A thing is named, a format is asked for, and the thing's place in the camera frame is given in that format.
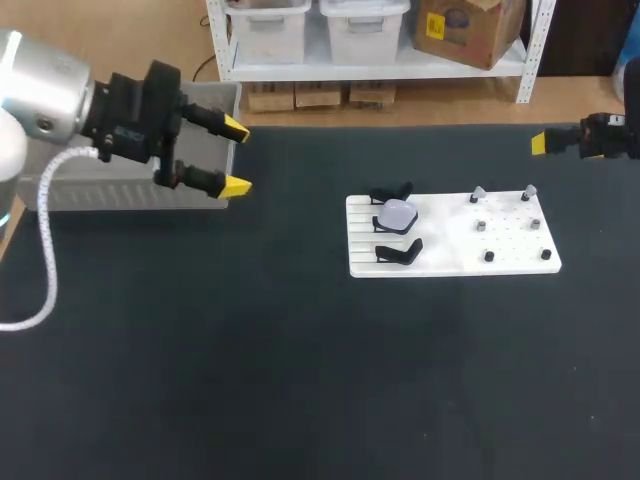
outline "black mat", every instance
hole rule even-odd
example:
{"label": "black mat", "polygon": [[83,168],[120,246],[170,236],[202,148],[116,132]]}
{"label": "black mat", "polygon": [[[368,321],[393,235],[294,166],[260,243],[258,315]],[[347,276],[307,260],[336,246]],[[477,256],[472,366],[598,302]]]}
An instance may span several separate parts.
{"label": "black mat", "polygon": [[[0,335],[6,479],[640,477],[640,162],[539,127],[255,129],[224,212],[58,214],[61,293]],[[561,273],[358,280],[344,199],[535,184]],[[2,318],[44,298],[34,215]]]}

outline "white cap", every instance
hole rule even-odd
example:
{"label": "white cap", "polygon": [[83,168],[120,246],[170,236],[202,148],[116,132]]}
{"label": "white cap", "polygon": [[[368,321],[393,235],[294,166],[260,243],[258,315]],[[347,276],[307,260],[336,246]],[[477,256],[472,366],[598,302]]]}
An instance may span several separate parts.
{"label": "white cap", "polygon": [[27,159],[27,134],[22,125],[0,108],[0,182],[22,172]]}

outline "white shelf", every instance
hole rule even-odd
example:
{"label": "white shelf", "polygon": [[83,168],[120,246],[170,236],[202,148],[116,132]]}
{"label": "white shelf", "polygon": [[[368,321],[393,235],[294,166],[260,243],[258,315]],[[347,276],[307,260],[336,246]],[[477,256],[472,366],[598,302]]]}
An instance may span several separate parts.
{"label": "white shelf", "polygon": [[331,81],[331,80],[395,80],[418,78],[462,77],[521,77],[517,103],[529,103],[538,74],[538,67],[551,25],[556,0],[531,0],[532,25],[529,48],[525,50],[520,39],[489,71],[480,70],[443,58],[435,57],[413,48],[411,34],[414,30],[419,0],[412,0],[412,11],[405,15],[400,32],[396,63],[375,66],[333,65],[326,18],[318,12],[314,0],[308,15],[306,29],[306,58],[302,65],[251,65],[243,61],[237,50],[235,37],[227,38],[226,0],[206,0],[220,79],[237,82],[268,81]]}
{"label": "white shelf", "polygon": [[517,77],[521,76],[527,52],[518,39],[492,70],[480,70],[413,48],[406,23],[400,31],[396,63],[392,65],[343,66],[331,61],[326,19],[316,8],[309,12],[306,55],[302,65],[252,65],[235,54],[230,76],[239,82],[392,80],[416,78]]}

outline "yellow label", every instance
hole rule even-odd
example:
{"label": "yellow label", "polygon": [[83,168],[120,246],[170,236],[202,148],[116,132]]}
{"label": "yellow label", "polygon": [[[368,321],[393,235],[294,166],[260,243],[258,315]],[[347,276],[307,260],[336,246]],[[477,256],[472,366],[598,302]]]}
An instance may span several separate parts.
{"label": "yellow label", "polygon": [[442,15],[427,14],[427,37],[444,40],[444,17]]}

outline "pegboard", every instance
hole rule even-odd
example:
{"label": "pegboard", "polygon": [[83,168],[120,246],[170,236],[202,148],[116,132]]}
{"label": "pegboard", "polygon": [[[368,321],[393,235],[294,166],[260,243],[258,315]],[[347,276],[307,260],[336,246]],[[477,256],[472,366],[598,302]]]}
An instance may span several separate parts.
{"label": "pegboard", "polygon": [[[411,195],[418,220],[404,236],[374,233],[372,219],[382,205],[371,205],[367,195],[346,200],[346,226],[351,275],[367,277],[463,277],[557,273],[562,267],[538,197],[523,202],[522,190],[489,192],[478,203],[471,193]],[[540,221],[539,229],[531,227]],[[478,223],[485,222],[484,231]],[[416,238],[424,244],[410,266],[378,263],[375,247],[406,251]],[[551,258],[543,260],[544,250]],[[485,261],[494,253],[492,262]]]}

